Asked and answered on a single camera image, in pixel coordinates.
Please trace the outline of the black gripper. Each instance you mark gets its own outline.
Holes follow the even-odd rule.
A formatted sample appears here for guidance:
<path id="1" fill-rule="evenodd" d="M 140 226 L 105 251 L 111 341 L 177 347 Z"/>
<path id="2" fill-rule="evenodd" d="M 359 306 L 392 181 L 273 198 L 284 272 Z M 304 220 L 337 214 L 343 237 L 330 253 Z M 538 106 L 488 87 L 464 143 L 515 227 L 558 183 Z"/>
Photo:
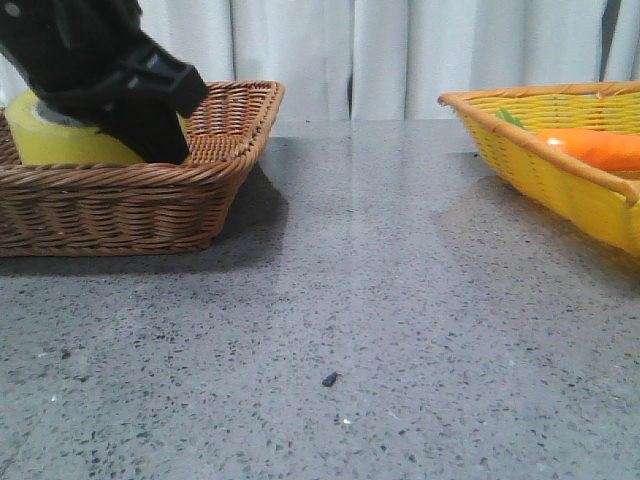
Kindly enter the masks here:
<path id="1" fill-rule="evenodd" d="M 147 163 L 190 154 L 178 114 L 208 88 L 141 26 L 136 1 L 4 1 L 1 52 L 55 110 L 95 122 Z"/>

